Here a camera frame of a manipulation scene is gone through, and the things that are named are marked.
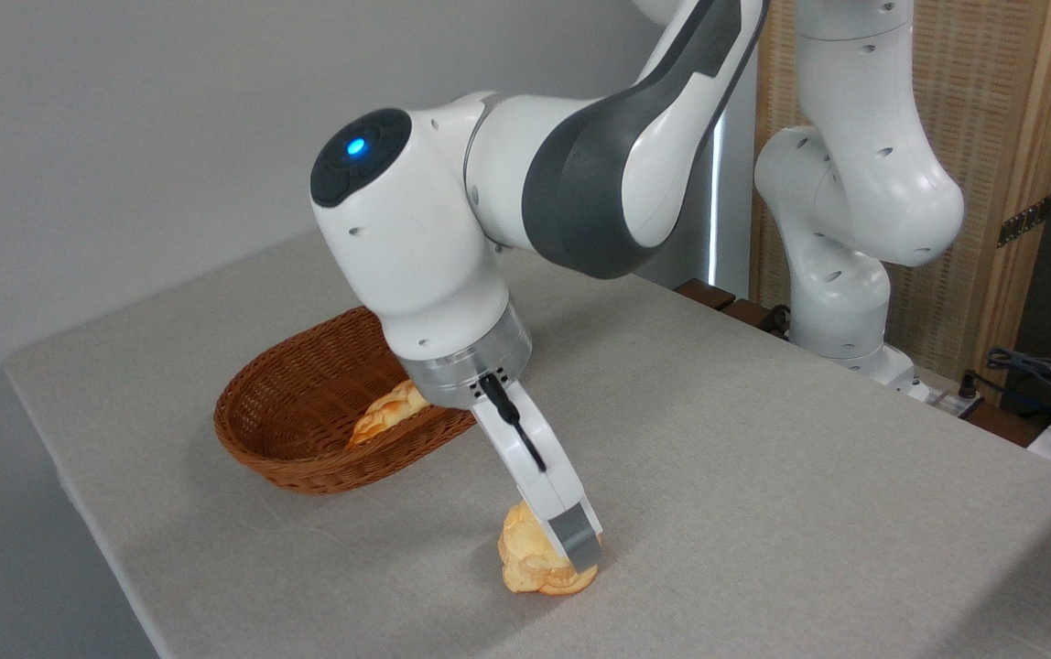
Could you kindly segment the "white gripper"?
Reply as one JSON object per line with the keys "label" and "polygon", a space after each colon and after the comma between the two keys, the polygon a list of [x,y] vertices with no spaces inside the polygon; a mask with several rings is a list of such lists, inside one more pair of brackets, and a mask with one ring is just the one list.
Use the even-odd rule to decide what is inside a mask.
{"label": "white gripper", "polygon": [[573,570],[602,561],[595,512],[554,429],[517,380],[480,378],[472,412],[517,489]]}

